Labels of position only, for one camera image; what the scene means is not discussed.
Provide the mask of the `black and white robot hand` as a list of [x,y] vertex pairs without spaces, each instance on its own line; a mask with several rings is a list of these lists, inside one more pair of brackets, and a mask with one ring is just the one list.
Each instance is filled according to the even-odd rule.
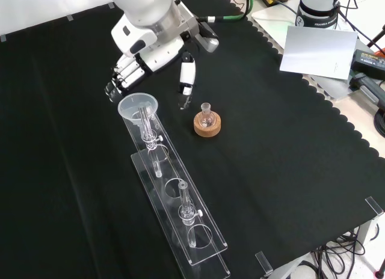
[[123,15],[111,31],[122,53],[116,62],[105,93],[113,103],[119,103],[147,76],[159,72],[182,57],[178,104],[186,109],[191,101],[196,79],[196,63],[188,52],[182,52],[185,41],[197,31],[183,16],[171,15],[150,26],[136,26]]

